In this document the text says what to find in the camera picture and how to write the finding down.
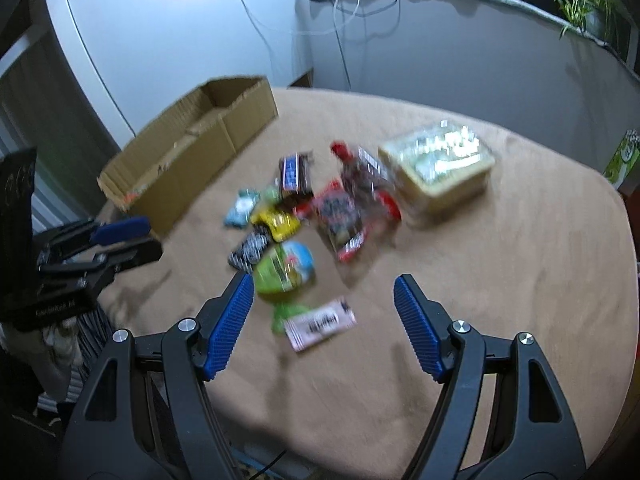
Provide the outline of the black white patterned candy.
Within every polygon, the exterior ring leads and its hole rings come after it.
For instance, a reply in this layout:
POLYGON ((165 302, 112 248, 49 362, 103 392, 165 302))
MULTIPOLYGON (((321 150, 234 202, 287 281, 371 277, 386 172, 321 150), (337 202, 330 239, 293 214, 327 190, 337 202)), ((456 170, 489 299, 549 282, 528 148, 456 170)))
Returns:
POLYGON ((264 224, 258 224, 230 252, 228 263, 235 270, 252 274, 255 266, 262 260, 272 243, 273 239, 269 229, 264 224))

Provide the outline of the teal candy wrapper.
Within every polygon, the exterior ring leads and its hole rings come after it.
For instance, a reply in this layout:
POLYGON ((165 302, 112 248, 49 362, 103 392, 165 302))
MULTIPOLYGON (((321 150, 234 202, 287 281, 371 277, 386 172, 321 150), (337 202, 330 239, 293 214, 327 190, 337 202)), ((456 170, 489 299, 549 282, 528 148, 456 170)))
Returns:
POLYGON ((224 217, 227 228, 244 229, 250 222, 250 215, 260 201, 260 194, 252 188, 239 190, 236 199, 224 217))

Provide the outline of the green snack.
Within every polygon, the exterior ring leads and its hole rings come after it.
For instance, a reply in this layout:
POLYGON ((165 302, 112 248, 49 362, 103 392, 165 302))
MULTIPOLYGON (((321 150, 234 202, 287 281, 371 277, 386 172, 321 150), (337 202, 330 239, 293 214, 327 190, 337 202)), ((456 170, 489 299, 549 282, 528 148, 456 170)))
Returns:
POLYGON ((284 334, 284 323, 289 318, 294 318, 296 315, 301 315, 310 311, 310 307, 303 306, 302 304, 275 304, 273 306, 271 331, 275 335, 284 334))

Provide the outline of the pink white candy packet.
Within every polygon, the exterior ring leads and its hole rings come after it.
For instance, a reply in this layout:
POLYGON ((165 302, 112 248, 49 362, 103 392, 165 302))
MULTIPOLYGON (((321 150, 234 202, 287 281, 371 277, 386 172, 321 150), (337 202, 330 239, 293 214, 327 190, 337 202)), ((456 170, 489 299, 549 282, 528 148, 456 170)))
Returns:
POLYGON ((357 324, 345 298, 334 299, 321 307, 294 315, 283 323, 285 335, 295 352, 303 352, 357 324))

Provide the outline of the clear green candy wrapper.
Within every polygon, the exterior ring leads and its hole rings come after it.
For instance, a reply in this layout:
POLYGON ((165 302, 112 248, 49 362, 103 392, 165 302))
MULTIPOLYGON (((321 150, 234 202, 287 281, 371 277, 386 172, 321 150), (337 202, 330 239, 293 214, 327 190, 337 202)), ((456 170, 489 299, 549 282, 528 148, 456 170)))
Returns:
POLYGON ((260 191, 260 200, 267 207, 277 206, 282 200, 280 188, 275 184, 267 185, 260 191))

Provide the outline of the yellow candy wrapper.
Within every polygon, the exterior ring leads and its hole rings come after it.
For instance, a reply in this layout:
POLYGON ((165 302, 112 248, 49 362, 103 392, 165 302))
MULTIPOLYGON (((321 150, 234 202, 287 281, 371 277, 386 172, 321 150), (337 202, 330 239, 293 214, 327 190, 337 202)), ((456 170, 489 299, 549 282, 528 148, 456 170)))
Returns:
POLYGON ((294 214, 277 208, 260 208, 250 215, 250 224, 272 242, 282 243, 294 236, 302 225, 294 214))

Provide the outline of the green jelly cup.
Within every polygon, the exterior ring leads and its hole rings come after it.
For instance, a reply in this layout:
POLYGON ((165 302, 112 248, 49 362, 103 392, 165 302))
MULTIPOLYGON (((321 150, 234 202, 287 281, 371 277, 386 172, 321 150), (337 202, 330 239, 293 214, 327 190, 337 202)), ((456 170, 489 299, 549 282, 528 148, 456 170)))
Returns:
POLYGON ((254 267, 256 292, 277 295, 292 292, 314 277, 314 257, 302 243, 288 240, 271 247, 254 267))

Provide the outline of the large Snickers bar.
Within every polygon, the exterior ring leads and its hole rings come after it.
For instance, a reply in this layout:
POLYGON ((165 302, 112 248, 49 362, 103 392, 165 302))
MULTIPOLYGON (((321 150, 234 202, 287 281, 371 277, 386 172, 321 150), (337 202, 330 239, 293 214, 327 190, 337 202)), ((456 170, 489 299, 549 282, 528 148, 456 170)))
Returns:
POLYGON ((293 207, 314 196, 310 176, 313 160, 311 152, 296 152, 279 160, 277 180, 282 203, 293 207))

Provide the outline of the red date bag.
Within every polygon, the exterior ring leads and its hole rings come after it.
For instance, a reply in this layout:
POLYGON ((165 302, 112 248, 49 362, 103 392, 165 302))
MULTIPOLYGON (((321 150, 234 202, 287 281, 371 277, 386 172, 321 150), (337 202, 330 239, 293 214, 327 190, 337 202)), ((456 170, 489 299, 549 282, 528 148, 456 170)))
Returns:
POLYGON ((319 194, 294 208, 300 220, 313 221, 340 263, 352 261, 375 231, 401 222, 396 200, 389 192, 371 190, 358 196, 332 180, 319 194))
POLYGON ((342 164, 340 172, 344 189, 361 206, 379 203, 390 214, 398 216, 398 205, 393 198, 393 183, 386 167, 360 145, 344 141, 331 143, 332 154, 342 164))

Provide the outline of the clear bag of bread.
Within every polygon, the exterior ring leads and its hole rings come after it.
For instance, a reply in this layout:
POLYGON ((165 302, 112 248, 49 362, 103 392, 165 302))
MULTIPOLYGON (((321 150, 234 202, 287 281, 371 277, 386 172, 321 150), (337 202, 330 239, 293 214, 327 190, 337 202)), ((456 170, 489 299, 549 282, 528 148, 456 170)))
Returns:
POLYGON ((381 143, 378 158, 416 217, 439 216, 483 193, 497 162, 472 128, 447 119, 381 143))

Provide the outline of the brown cardboard box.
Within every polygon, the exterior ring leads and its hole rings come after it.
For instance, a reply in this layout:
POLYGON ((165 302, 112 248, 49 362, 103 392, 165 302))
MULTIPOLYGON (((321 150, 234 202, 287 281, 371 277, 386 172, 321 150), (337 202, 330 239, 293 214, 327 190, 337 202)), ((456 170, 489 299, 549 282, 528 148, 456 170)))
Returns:
POLYGON ((149 122, 101 171, 121 212, 164 236, 217 174, 278 116, 267 78, 214 78, 149 122))

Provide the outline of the green drink carton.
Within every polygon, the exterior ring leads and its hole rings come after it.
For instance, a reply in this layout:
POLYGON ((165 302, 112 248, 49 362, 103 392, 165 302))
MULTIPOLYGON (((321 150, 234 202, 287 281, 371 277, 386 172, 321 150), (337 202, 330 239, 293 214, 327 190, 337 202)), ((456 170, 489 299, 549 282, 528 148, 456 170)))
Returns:
POLYGON ((603 175, 616 190, 627 180, 639 160, 639 131, 629 129, 618 144, 614 155, 605 167, 603 175))

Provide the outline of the potted spider plant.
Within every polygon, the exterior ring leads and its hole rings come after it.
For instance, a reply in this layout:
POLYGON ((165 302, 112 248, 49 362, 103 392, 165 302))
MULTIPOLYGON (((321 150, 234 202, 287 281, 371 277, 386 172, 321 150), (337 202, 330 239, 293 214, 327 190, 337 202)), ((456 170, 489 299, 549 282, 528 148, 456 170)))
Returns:
POLYGON ((559 38, 569 32, 596 38, 613 47, 618 39, 618 0, 553 0, 565 24, 559 38))

